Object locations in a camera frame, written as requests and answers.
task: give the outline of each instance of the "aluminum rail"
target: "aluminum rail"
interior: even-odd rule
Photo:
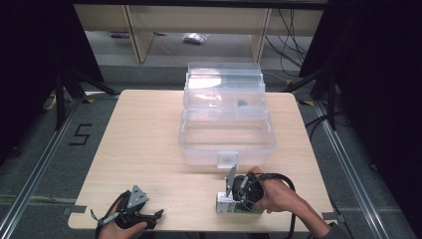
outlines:
[[[319,117],[326,116],[326,111],[322,103],[316,102],[316,112]],[[331,126],[326,119],[323,121],[323,128],[325,129],[329,141],[334,148],[338,161],[341,164],[345,176],[351,186],[357,202],[359,203],[363,215],[368,222],[369,228],[371,229],[374,238],[390,238],[381,220],[381,217],[376,211],[374,204],[369,198],[369,195],[367,194],[359,176],[357,175],[356,170],[354,169],[353,163],[348,157],[337,132],[331,129]]]
[[[6,216],[2,219],[0,223],[1,239],[8,239],[12,235],[13,230],[18,224],[26,206],[28,205],[28,202],[31,200],[32,194],[37,188],[37,185],[41,181],[44,172],[46,171],[54,153],[56,152],[56,149],[63,135],[65,134],[70,121],[72,120],[72,116],[74,115],[76,109],[81,105],[81,102],[82,100],[73,100],[71,102],[66,120],[62,126],[53,133],[52,138],[47,144],[47,147],[44,149],[43,154],[35,165],[24,187],[16,197]]]

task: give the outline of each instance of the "transparent bin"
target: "transparent bin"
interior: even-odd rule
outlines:
[[[209,114],[182,113],[179,146],[189,165],[261,165],[277,146],[269,112],[252,119]]]
[[[264,164],[277,142],[253,63],[190,63],[179,146],[189,165]]]

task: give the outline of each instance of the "wooden table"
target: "wooden table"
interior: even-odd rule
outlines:
[[[120,95],[76,203],[87,210],[72,213],[69,225],[95,228],[90,209],[104,216],[122,192],[137,184],[149,196],[142,213],[164,209],[155,230],[289,231],[288,212],[216,213],[216,195],[225,191],[228,169],[185,164],[177,142],[182,99],[180,91],[129,90]],[[267,101],[278,147],[260,167],[288,176],[316,212],[332,212],[295,97],[267,93]],[[245,174],[250,167],[240,166],[238,174]],[[296,231],[307,231],[300,220]]]

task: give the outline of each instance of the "cable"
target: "cable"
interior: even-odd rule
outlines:
[[[335,113],[334,113],[334,115],[335,115],[335,116],[342,115],[342,114],[344,114],[344,112],[343,112],[343,111],[338,111],[338,112],[335,112]],[[317,128],[317,126],[318,126],[318,125],[319,125],[322,121],[326,120],[327,118],[328,118],[328,116],[327,116],[327,115],[325,115],[325,116],[318,117],[318,118],[316,118],[316,119],[314,119],[314,120],[312,120],[312,121],[310,121],[310,122],[305,123],[305,127],[308,127],[308,126],[310,126],[310,125],[312,125],[313,123],[315,123],[315,122],[316,122],[316,124],[314,125],[313,129],[311,130],[310,140],[312,140],[313,135],[314,135],[314,132],[315,132],[315,130],[316,130],[316,128]]]
[[[277,37],[279,38],[279,40],[283,43],[283,44],[286,44],[286,47],[287,48],[289,48],[290,50],[292,50],[292,51],[297,51],[298,49],[295,49],[295,48],[293,48],[293,47],[291,47],[291,46],[289,46],[288,45],[288,43],[287,43],[287,40],[286,41],[283,41],[283,39],[279,36],[279,35],[277,35]]]
[[[329,202],[331,202],[332,207],[334,208],[335,212],[337,213],[338,217],[342,218],[342,224],[344,224],[345,229],[347,230],[348,234],[350,235],[351,239],[354,239],[353,233],[351,233],[350,228],[348,227],[347,222],[345,221],[344,216],[341,214],[341,212],[338,210],[338,207],[335,205],[334,201],[331,197],[329,198]]]
[[[250,188],[255,183],[258,183],[260,180],[265,180],[265,179],[279,179],[281,181],[286,182],[288,184],[289,188],[292,191],[296,191],[295,185],[293,184],[293,182],[288,177],[286,177],[282,174],[279,174],[279,173],[257,173],[257,174],[261,174],[261,176],[256,177],[253,181],[251,181],[251,183],[246,185],[243,188],[244,191],[246,191],[246,189]],[[292,219],[291,219],[291,226],[290,226],[289,234],[285,239],[291,239],[293,237],[293,234],[295,233],[295,225],[296,225],[296,215],[294,213],[292,213]]]
[[[296,62],[295,60],[293,60],[293,58],[289,57],[288,55],[286,55],[283,51],[280,51],[277,47],[275,47],[273,45],[273,43],[270,41],[270,39],[268,39],[268,36],[265,37],[268,41],[268,43],[270,44],[270,46],[273,48],[273,50],[279,54],[280,56],[286,58],[287,60],[289,60],[290,62],[292,62],[293,64],[295,64],[297,67],[301,67],[302,65],[299,64],[298,62]]]
[[[102,231],[102,226],[100,225],[100,222],[102,222],[103,220],[105,220],[111,213],[111,211],[114,209],[114,207],[117,205],[117,203],[124,197],[126,197],[128,194],[130,194],[130,191],[126,191],[124,193],[122,193],[115,201],[114,203],[111,205],[111,207],[108,209],[108,211],[106,212],[105,216],[101,219],[97,219],[96,215],[94,214],[93,210],[91,209],[91,216],[99,223],[97,225],[96,228],[96,234],[95,234],[95,238],[99,238],[100,236],[100,232]]]
[[[296,51],[297,52],[300,52],[302,50],[302,51],[304,51],[306,53],[307,51],[304,48],[302,48],[298,44],[298,42],[296,41],[295,26],[294,26],[295,10],[291,9],[291,25],[290,25],[290,27],[288,26],[285,18],[283,17],[282,11],[280,9],[278,9],[278,10],[279,10],[280,17],[282,18],[282,21],[285,24],[286,30],[288,31],[288,38],[286,39],[285,44],[287,44],[287,42],[289,40],[289,37],[292,37],[292,40],[293,40],[293,42],[295,43],[295,46],[296,46]]]

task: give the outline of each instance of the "plastic box lid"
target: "plastic box lid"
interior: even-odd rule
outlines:
[[[265,84],[259,65],[189,64],[183,104],[186,110],[241,108],[262,112],[266,107]]]

